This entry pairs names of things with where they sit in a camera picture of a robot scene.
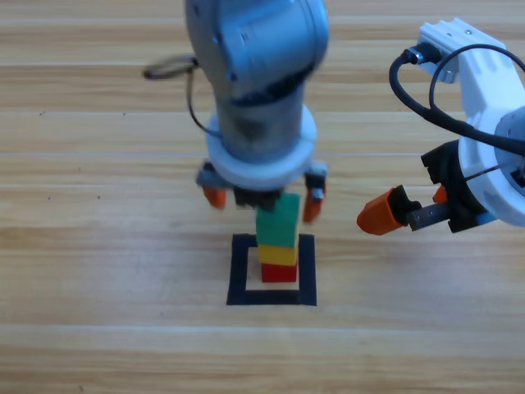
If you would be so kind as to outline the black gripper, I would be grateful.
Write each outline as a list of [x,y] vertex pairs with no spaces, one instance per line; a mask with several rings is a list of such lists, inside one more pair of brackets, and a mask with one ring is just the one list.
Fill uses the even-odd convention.
[[416,231],[447,221],[450,231],[457,233],[495,221],[468,188],[459,164],[457,140],[425,153],[422,164],[432,183],[440,186],[432,197],[434,204],[422,207],[409,199],[403,186],[391,188],[365,204],[357,217],[361,230],[382,236],[408,225]]
[[[313,223],[322,211],[322,204],[326,197],[327,173],[327,165],[318,161],[313,162],[304,173],[307,195],[304,203],[303,223]],[[226,192],[232,190],[238,206],[272,211],[285,191],[284,186],[278,186],[269,191],[255,191],[234,186],[224,180],[209,161],[205,162],[199,170],[196,183],[202,188],[209,204],[216,209],[225,208]]]

